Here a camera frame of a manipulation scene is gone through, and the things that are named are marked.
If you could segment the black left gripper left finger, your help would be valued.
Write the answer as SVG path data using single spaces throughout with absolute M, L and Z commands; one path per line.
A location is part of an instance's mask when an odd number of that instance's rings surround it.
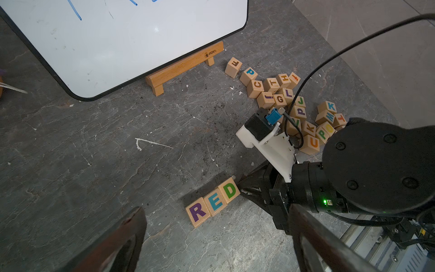
M 133 272 L 139 260 L 147 221 L 144 208 L 129 211 L 89 247 L 57 269 L 59 272 Z

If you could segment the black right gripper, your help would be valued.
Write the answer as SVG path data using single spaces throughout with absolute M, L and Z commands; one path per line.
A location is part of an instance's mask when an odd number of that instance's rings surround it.
M 242 196 L 272 216 L 276 229 L 291 234 L 289 210 L 294 204 L 291 184 L 268 161 L 237 182 Z

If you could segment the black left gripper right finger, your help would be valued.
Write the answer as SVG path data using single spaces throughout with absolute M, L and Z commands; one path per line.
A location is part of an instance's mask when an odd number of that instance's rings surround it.
M 333 272 L 376 272 L 377 269 L 357 255 L 300 205 L 292 204 L 288 226 L 302 272 L 322 272 L 322 261 Z

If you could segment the wooden block green D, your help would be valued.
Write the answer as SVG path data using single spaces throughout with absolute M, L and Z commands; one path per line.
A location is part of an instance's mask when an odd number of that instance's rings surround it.
M 232 177 L 227 179 L 225 182 L 222 182 L 217 188 L 220 190 L 227 204 L 240 195 L 240 191 Z

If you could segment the wooden block teal E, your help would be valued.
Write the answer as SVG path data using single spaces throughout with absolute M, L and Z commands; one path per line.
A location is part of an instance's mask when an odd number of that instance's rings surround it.
M 211 216 L 215 216 L 227 207 L 227 203 L 219 188 L 214 189 L 209 194 L 204 196 L 204 201 Z

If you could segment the wooden block purple R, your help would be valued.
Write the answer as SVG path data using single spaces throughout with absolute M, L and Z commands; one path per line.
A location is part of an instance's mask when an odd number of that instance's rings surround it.
M 198 198 L 185 208 L 194 228 L 197 228 L 211 217 L 211 213 L 203 197 Z

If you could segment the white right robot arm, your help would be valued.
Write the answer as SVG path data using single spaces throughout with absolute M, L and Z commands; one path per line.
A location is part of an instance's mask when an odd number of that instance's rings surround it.
M 404 129 L 351 118 L 325 145 L 320 162 L 287 164 L 290 182 L 270 161 L 238 187 L 288 232 L 288 213 L 300 205 L 313 213 L 367 214 L 381 224 L 415 220 L 435 224 L 435 128 Z

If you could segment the wooden block letter V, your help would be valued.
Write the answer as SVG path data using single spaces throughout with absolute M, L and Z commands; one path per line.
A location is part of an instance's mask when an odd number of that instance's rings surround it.
M 289 136 L 296 136 L 301 130 L 301 121 L 295 117 L 290 117 L 290 121 L 287 121 L 286 132 Z

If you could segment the wooden block letter U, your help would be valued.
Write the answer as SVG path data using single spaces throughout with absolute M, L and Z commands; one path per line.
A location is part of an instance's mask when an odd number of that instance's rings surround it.
M 319 139 L 309 134 L 304 136 L 303 145 L 299 148 L 299 151 L 307 155 L 313 155 L 320 152 Z

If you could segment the wooden block letter O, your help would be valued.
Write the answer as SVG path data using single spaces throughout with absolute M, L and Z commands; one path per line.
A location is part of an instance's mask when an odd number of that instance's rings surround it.
M 336 133 L 336 130 L 329 122 L 324 122 L 321 127 L 329 136 L 333 136 Z

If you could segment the wooden block letter G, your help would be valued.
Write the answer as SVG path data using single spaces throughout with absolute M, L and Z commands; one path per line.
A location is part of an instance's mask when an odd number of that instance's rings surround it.
M 276 109 L 284 108 L 287 105 L 287 101 L 282 94 L 274 94 L 274 105 L 273 107 Z

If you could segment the wooden block letter M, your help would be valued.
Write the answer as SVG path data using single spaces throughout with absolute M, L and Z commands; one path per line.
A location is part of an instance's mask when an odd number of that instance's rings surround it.
M 328 110 L 324 110 L 317 115 L 315 123 L 317 125 L 322 125 L 323 123 L 328 122 L 329 124 L 333 125 L 334 121 L 335 121 L 335 114 L 329 112 Z

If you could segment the wooden block letter C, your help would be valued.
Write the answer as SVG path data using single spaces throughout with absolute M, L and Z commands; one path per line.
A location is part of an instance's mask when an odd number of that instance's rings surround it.
M 251 80 L 247 85 L 248 98 L 256 99 L 264 91 L 263 83 L 260 80 Z

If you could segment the wooden block red letter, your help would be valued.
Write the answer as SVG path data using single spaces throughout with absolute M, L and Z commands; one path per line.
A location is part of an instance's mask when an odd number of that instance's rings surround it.
M 336 113 L 334 116 L 333 128 L 337 131 L 345 128 L 347 120 L 345 119 L 344 115 L 342 113 Z

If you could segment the wooden block letter K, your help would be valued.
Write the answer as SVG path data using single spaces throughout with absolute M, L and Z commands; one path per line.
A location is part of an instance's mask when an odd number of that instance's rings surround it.
M 320 103 L 317 106 L 317 109 L 318 109 L 318 113 L 321 113 L 323 111 L 328 111 L 332 114 L 338 113 L 335 103 L 330 102 L 330 101 L 325 101 L 325 102 Z

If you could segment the wooden block letter T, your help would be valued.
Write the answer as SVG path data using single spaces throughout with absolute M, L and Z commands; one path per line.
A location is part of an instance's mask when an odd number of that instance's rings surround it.
M 280 88 L 280 84 L 276 78 L 266 78 L 263 82 L 264 91 L 275 94 Z

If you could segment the wooden block letter H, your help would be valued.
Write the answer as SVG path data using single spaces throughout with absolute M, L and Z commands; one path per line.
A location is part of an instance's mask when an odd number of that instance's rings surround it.
M 291 80 L 287 74 L 278 74 L 276 80 L 280 88 L 287 88 L 291 84 Z

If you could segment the wooden block letter F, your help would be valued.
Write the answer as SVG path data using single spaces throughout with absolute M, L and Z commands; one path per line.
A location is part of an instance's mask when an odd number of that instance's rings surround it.
M 226 75 L 230 76 L 231 78 L 236 78 L 237 74 L 239 73 L 240 69 L 242 67 L 242 62 L 235 57 L 232 57 L 225 68 Z

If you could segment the wooden block brown K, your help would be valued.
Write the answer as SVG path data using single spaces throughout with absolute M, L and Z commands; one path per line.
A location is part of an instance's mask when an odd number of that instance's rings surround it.
M 301 123 L 301 132 L 302 132 L 302 136 L 306 136 L 306 135 L 310 135 L 312 137 L 316 136 L 316 130 L 317 127 L 313 124 L 311 124 L 310 122 L 308 122 L 307 120 L 302 121 Z

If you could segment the wooden block green P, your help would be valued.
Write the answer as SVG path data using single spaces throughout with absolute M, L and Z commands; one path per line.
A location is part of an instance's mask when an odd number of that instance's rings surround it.
M 316 138 L 319 140 L 320 145 L 323 146 L 327 143 L 330 135 L 323 127 L 318 127 L 316 130 Z

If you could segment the wooden block purple P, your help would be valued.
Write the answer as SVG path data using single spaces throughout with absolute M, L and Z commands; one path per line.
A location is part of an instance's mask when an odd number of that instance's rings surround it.
M 306 120 L 307 119 L 307 113 L 304 107 L 299 106 L 293 106 L 290 112 L 290 116 L 297 118 L 299 120 Z

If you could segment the wooden block purple I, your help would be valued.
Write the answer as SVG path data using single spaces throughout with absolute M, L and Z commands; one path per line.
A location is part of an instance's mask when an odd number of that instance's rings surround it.
M 257 104 L 260 108 L 270 109 L 275 104 L 275 99 L 271 92 L 261 92 L 257 97 Z

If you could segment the wooden block green J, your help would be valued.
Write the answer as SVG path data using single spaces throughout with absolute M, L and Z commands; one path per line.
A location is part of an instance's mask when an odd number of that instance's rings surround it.
M 295 106 L 306 107 L 305 99 L 302 96 L 298 96 L 295 100 Z

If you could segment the wooden block purple L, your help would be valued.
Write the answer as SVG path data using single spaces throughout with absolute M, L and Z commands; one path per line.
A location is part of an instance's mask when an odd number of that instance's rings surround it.
M 287 105 L 290 105 L 294 100 L 293 90 L 289 88 L 281 88 L 279 93 L 283 95 Z

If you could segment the wooden block red J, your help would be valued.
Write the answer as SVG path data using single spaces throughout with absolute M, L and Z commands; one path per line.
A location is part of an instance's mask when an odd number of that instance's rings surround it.
M 288 88 L 290 89 L 294 89 L 300 82 L 300 77 L 298 75 L 296 75 L 294 72 L 292 72 L 288 78 L 290 79 L 290 83 L 288 85 Z

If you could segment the wooden block blue P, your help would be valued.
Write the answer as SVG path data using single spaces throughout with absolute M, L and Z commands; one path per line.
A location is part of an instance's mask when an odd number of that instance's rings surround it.
M 244 72 L 242 72 L 240 81 L 243 83 L 245 87 L 247 87 L 248 84 L 252 80 L 256 80 L 257 77 L 258 77 L 258 73 L 253 68 L 249 67 Z

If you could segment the wooden easel stand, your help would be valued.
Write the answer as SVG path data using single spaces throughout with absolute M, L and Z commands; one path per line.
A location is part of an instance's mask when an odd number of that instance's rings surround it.
M 166 68 L 148 75 L 146 77 L 146 82 L 151 87 L 153 94 L 155 96 L 160 96 L 164 93 L 164 83 L 178 77 L 182 73 L 187 72 L 201 63 L 213 66 L 215 63 L 214 57 L 222 51 L 224 51 L 224 44 L 220 41 L 190 55 L 189 57 L 177 61 Z

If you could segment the orange plush toy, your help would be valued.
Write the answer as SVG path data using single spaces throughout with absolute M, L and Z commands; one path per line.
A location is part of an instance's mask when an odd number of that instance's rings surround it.
M 6 74 L 6 70 L 1 69 L 1 71 L 0 71 L 0 75 L 1 75 L 1 88 L 6 88 L 6 89 L 9 89 L 9 90 L 13 90 L 13 91 L 16 91 L 16 92 L 19 92 L 19 93 L 22 93 L 22 94 L 28 94 L 28 92 L 25 91 L 25 90 L 22 90 L 20 88 L 16 88 L 16 87 L 11 86 L 9 84 L 6 84 L 3 81 L 3 76 L 5 76 L 5 74 Z

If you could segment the white dry-erase board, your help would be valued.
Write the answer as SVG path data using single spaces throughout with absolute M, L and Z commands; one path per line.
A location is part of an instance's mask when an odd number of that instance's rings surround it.
M 1 2 L 3 20 L 81 101 L 242 30 L 248 13 L 248 1 Z

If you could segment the metal base rail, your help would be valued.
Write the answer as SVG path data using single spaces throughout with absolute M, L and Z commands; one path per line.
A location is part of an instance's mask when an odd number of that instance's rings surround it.
M 351 225 L 341 241 L 381 272 L 435 270 L 435 239 L 414 220 L 384 227 Z

